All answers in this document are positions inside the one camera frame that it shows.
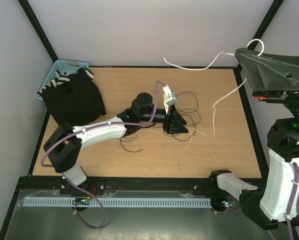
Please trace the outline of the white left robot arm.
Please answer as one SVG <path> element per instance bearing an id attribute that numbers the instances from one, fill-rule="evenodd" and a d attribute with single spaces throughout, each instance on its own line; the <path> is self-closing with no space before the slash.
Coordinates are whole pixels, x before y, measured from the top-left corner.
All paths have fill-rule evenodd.
<path id="1" fill-rule="evenodd" d="M 78 194 L 83 194 L 89 189 L 90 182 L 77 163 L 82 149 L 109 139 L 130 136 L 152 123 L 161 124 L 163 131 L 169 135 L 188 133 L 187 121 L 175 107 L 177 97 L 165 94 L 163 99 L 164 108 L 157 108 L 152 96 L 142 92 L 129 108 L 107 121 L 85 126 L 60 124 L 43 146 L 43 157 L 50 160 L 48 167 L 69 180 Z"/>

